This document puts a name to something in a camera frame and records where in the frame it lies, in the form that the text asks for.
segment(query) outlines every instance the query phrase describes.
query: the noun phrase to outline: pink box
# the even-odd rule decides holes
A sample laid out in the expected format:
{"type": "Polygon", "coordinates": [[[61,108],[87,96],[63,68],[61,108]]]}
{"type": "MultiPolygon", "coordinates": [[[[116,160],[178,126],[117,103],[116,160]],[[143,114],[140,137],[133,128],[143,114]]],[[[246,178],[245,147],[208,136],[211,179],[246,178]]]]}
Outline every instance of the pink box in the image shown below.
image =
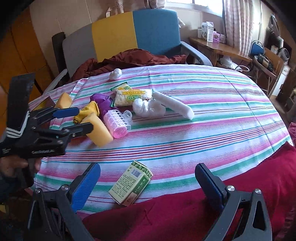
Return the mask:
{"type": "Polygon", "coordinates": [[[217,33],[216,31],[214,31],[214,34],[213,34],[213,43],[219,43],[220,42],[220,34],[217,33]]]}

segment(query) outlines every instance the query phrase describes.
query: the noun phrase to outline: tablecloth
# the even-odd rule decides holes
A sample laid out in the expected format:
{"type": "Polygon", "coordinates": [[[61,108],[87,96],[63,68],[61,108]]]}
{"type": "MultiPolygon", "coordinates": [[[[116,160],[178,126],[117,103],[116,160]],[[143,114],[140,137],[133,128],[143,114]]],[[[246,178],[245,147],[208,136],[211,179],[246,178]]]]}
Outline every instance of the tablecloth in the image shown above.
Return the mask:
{"type": "MultiPolygon", "coordinates": [[[[43,158],[35,185],[44,191],[70,184],[90,162],[100,164],[101,177],[79,213],[82,217],[119,207],[108,191],[133,160],[154,174],[136,200],[142,202],[200,188],[194,177],[200,162],[226,180],[257,166],[285,142],[292,144],[285,124],[262,90],[242,73],[217,67],[138,67],[123,70],[116,81],[101,74],[53,90],[31,102],[30,109],[47,96],[56,102],[63,92],[70,94],[72,107],[82,108],[92,94],[111,94],[111,87],[125,81],[132,88],[151,88],[180,100],[195,116],[188,120],[170,109],[163,118],[133,114],[131,131],[103,148],[79,137],[69,143],[64,156],[43,158]]],[[[53,129],[70,125],[73,117],[51,122],[53,129]]]]}

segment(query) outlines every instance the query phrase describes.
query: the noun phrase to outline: blue gripper pad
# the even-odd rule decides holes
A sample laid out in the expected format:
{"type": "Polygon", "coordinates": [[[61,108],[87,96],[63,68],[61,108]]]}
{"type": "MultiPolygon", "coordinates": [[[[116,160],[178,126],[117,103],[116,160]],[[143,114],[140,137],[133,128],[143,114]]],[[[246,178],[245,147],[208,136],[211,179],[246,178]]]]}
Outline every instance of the blue gripper pad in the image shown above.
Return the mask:
{"type": "Polygon", "coordinates": [[[227,196],[225,185],[220,178],[214,176],[205,164],[195,167],[195,178],[205,193],[212,208],[221,212],[227,196]]]}
{"type": "Polygon", "coordinates": [[[65,118],[68,116],[76,116],[79,114],[79,109],[76,107],[73,108],[66,108],[66,109],[57,109],[52,116],[54,118],[65,118]]]}
{"type": "Polygon", "coordinates": [[[81,210],[84,207],[100,177],[100,174],[100,165],[98,163],[92,163],[82,175],[77,176],[70,184],[67,197],[75,213],[77,210],[81,210]]]}

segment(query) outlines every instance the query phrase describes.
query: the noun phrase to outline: bolt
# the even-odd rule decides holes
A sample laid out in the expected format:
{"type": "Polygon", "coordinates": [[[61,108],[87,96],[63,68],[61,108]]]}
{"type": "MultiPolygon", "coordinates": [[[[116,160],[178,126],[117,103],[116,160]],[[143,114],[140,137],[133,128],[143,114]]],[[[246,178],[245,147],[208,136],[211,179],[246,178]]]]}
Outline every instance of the bolt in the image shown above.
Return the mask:
{"type": "Polygon", "coordinates": [[[61,189],[63,191],[67,191],[69,189],[69,185],[65,184],[65,185],[61,186],[61,189]]]}
{"type": "Polygon", "coordinates": [[[256,189],[255,189],[255,193],[257,193],[257,194],[261,194],[262,192],[261,192],[261,190],[260,190],[259,188],[256,188],[256,189]]]}
{"type": "Polygon", "coordinates": [[[230,191],[230,192],[233,192],[235,190],[234,186],[227,186],[227,190],[230,191]]]}
{"type": "Polygon", "coordinates": [[[34,192],[35,192],[35,193],[40,193],[40,192],[41,192],[41,188],[36,188],[36,189],[34,190],[34,192]]]}

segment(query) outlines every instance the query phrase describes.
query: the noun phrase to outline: red blanket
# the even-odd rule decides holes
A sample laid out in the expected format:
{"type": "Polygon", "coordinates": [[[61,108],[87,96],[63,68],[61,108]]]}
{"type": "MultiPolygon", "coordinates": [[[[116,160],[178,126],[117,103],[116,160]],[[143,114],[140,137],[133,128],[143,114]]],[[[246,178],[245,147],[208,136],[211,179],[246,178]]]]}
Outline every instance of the red blanket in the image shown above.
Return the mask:
{"type": "Polygon", "coordinates": [[[110,59],[104,59],[98,63],[96,59],[90,58],[76,70],[67,83],[71,83],[82,78],[97,76],[108,73],[116,68],[127,69],[139,66],[150,66],[157,64],[185,64],[186,55],[176,55],[168,58],[164,55],[154,55],[143,49],[129,49],[114,55],[110,59]]]}
{"type": "MultiPolygon", "coordinates": [[[[296,149],[286,143],[257,167],[224,183],[241,191],[262,190],[275,235],[296,200],[296,149]]],[[[217,216],[202,189],[197,189],[92,214],[83,223],[93,237],[104,241],[199,241],[217,216]]],[[[237,223],[238,215],[228,240],[237,223]]]]}

